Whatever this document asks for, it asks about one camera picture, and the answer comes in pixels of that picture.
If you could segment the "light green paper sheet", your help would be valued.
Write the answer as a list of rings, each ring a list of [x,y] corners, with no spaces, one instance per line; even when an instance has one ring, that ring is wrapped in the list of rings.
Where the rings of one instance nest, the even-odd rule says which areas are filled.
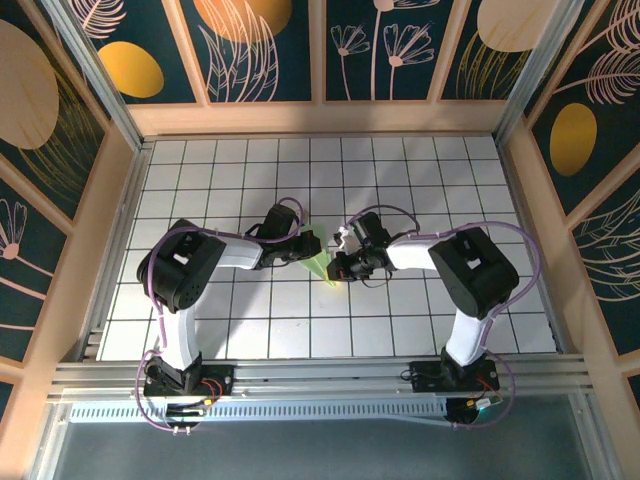
[[[315,256],[301,260],[300,264],[309,270],[317,279],[327,283],[331,287],[336,286],[336,282],[330,280],[327,274],[327,267],[331,262],[331,254],[328,247],[328,235],[326,229],[320,224],[305,225],[300,233],[312,232],[320,240],[321,250]]]

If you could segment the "wide aluminium frame rail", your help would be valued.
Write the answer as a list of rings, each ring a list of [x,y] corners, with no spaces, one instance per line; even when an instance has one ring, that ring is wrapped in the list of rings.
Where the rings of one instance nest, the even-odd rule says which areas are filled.
[[[478,393],[503,397],[591,394],[593,382],[582,356],[515,354],[486,358],[496,364],[500,389]],[[409,363],[436,357],[372,357],[343,359],[221,360],[204,365],[232,365],[234,384],[227,400],[341,400],[411,398],[406,378]],[[425,393],[462,397],[471,393]]]

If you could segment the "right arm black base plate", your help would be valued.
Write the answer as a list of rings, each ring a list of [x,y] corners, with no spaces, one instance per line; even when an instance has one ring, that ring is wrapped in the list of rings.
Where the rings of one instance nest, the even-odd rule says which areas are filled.
[[[406,378],[414,393],[473,393],[500,389],[496,364],[481,358],[466,367],[453,361],[414,361]]]

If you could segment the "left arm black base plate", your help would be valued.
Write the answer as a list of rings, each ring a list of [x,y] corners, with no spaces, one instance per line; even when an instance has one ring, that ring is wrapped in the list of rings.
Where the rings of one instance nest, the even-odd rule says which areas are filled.
[[[186,370],[176,370],[163,362],[150,362],[144,368],[146,397],[229,396],[234,384],[232,365],[197,363]]]

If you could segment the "aluminium side rail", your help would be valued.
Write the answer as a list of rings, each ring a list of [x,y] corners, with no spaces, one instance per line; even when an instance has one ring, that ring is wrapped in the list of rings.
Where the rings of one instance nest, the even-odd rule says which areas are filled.
[[[135,208],[138,205],[153,148],[153,142],[144,142],[132,158],[79,339],[74,345],[73,351],[68,354],[68,358],[71,360],[83,362],[87,358],[92,360],[97,355],[97,348],[100,345],[103,326],[108,320],[121,262],[134,222]]]
[[[555,342],[562,353],[574,353],[576,347],[564,315],[561,287],[562,247],[566,229],[561,219],[558,199],[553,192],[546,168],[530,139],[515,138],[496,142],[514,196],[518,218],[532,234],[540,252],[541,296]]]

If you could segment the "aluminium corner post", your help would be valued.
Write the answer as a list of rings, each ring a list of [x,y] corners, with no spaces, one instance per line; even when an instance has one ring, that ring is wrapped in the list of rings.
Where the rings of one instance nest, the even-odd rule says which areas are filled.
[[[63,40],[73,53],[95,89],[101,104],[109,113],[119,132],[135,153],[143,146],[143,139],[122,96],[117,91],[93,43],[82,29],[67,0],[41,0]]]
[[[504,150],[526,105],[561,50],[563,42],[582,11],[584,1],[558,0],[542,31],[538,44],[532,49],[532,53],[529,55],[506,101],[505,109],[492,132],[499,152]]]

